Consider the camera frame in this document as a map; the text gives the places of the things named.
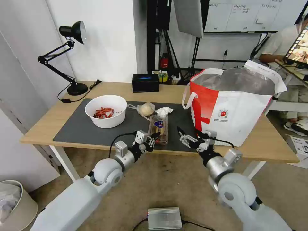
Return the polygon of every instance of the plastic container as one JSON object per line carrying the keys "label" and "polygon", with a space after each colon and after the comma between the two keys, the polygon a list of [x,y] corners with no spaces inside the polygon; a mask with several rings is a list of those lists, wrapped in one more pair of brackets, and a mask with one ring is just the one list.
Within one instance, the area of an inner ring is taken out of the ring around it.
{"label": "plastic container", "polygon": [[34,220],[38,212],[38,204],[29,196],[22,184],[15,180],[1,183],[12,184],[21,188],[21,197],[6,221],[0,226],[1,231],[21,231]]}
{"label": "plastic container", "polygon": [[159,138],[155,141],[155,144],[165,145],[168,143],[168,116],[160,117],[158,115],[152,115],[150,117],[150,124],[148,134],[160,132]]}
{"label": "plastic container", "polygon": [[[101,109],[101,107],[114,109],[113,116],[106,119],[94,118],[93,116],[96,110]],[[123,97],[117,95],[103,95],[88,102],[84,111],[96,126],[100,128],[112,128],[124,121],[126,108],[127,102]]]}

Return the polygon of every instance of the lamp base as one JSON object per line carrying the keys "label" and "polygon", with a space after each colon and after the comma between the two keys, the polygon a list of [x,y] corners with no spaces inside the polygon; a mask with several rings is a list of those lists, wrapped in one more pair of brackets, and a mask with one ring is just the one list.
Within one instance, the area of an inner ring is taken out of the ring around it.
{"label": "lamp base", "polygon": [[76,83],[73,85],[70,85],[67,89],[67,93],[69,95],[82,95],[88,91],[87,85],[83,83]]}

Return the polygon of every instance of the black box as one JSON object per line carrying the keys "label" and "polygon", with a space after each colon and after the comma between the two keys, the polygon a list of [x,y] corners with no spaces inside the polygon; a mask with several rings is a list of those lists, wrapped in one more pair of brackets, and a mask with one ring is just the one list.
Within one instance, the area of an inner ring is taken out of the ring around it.
{"label": "black box", "polygon": [[133,92],[159,92],[158,74],[133,74]]}

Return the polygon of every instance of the red food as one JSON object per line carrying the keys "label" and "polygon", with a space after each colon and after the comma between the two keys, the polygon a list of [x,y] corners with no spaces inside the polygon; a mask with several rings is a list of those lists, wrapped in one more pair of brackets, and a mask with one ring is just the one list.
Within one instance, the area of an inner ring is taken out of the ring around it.
{"label": "red food", "polygon": [[98,119],[106,119],[106,118],[111,118],[113,113],[114,113],[114,109],[112,108],[108,108],[108,107],[101,107],[100,110],[96,110],[95,114],[94,114],[94,118],[98,118]]}

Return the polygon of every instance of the tissue box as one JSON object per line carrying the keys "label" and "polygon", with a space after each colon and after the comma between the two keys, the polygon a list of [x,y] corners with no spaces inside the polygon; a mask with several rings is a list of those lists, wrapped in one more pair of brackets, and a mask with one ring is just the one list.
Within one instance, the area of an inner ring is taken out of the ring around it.
{"label": "tissue box", "polygon": [[308,168],[308,141],[290,136],[287,139],[287,143],[290,146],[290,148],[294,151],[296,154],[298,160],[297,164],[294,163],[288,163],[293,166],[301,167],[301,168]]}
{"label": "tissue box", "polygon": [[133,74],[133,92],[159,92],[157,74]]}

